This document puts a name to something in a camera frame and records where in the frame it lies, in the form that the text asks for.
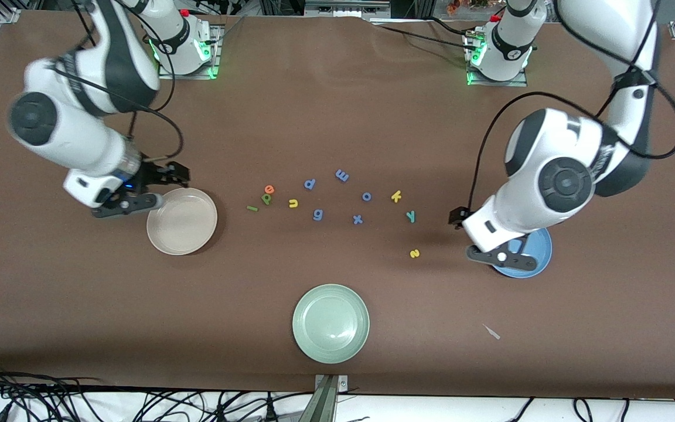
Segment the beige brown plate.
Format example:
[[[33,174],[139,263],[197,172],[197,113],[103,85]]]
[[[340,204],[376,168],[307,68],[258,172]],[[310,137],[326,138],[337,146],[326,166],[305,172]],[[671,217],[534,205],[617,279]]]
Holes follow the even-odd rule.
[[[162,195],[162,204],[146,221],[148,240],[169,256],[185,256],[203,248],[218,224],[217,206],[199,189],[174,189]]]

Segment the blue plate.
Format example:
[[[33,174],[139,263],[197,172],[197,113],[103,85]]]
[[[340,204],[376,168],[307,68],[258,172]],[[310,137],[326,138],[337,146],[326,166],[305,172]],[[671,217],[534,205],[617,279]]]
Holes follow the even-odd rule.
[[[520,239],[510,240],[508,242],[508,251],[520,252],[520,254],[525,254],[525,256],[533,257],[536,260],[536,266],[532,270],[518,270],[498,266],[493,267],[493,269],[510,278],[524,280],[525,278],[532,278],[546,269],[549,262],[551,262],[553,242],[547,228],[541,228],[536,232],[530,233],[525,243]]]

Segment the brown table cover sheet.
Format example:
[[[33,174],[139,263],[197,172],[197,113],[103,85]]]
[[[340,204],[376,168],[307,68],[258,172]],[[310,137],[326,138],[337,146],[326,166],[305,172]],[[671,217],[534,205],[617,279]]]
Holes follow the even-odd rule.
[[[359,393],[675,397],[675,155],[552,227],[551,264],[512,280],[470,262],[447,220],[519,89],[467,86],[459,50],[354,17],[246,17],[218,78],[178,82],[164,110],[220,214],[204,248],[167,256],[145,214],[93,218],[66,171],[7,132],[26,65],[83,35],[56,11],[0,32],[0,369],[115,386],[308,391],[332,372]],[[675,96],[667,29],[661,54]],[[364,347],[335,365],[292,334],[298,300],[327,284],[370,316]]]

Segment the pale green plate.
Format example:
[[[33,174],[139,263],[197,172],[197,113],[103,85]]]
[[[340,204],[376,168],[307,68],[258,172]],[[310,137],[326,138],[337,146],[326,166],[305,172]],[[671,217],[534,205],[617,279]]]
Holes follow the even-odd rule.
[[[319,285],[298,300],[292,334],[302,352],[316,362],[335,365],[360,352],[370,333],[364,300],[344,285]]]

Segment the grey power strip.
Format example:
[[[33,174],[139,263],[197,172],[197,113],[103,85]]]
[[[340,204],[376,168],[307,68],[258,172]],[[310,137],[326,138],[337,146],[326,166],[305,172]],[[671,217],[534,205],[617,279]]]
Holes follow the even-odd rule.
[[[305,0],[304,16],[390,19],[390,0]]]

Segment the aluminium clamp bracket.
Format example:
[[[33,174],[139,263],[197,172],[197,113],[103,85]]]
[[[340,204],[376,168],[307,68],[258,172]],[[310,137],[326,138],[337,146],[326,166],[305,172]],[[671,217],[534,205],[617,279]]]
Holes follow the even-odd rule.
[[[319,375],[312,396],[313,409],[309,422],[335,422],[338,396],[348,391],[348,376]]]

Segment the orange brown clutter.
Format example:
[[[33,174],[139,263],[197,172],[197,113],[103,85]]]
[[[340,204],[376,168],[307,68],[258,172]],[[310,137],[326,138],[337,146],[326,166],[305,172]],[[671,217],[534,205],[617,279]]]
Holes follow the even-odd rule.
[[[487,11],[491,2],[495,0],[447,0],[445,11],[448,16],[468,16]]]

